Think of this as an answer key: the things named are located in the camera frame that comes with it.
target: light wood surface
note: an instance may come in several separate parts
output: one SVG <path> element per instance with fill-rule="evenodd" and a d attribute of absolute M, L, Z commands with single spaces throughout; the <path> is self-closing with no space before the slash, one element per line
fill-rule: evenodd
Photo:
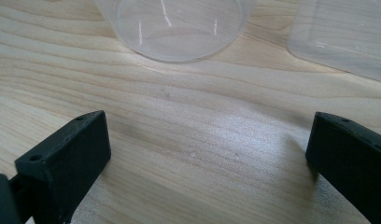
<path fill-rule="evenodd" d="M 195 63 L 123 46 L 92 0 L 0 0 L 0 173 L 103 109 L 112 160 L 73 223 L 368 223 L 304 153 L 316 111 L 381 133 L 381 83 L 297 59 L 298 0 L 261 0 Z"/>

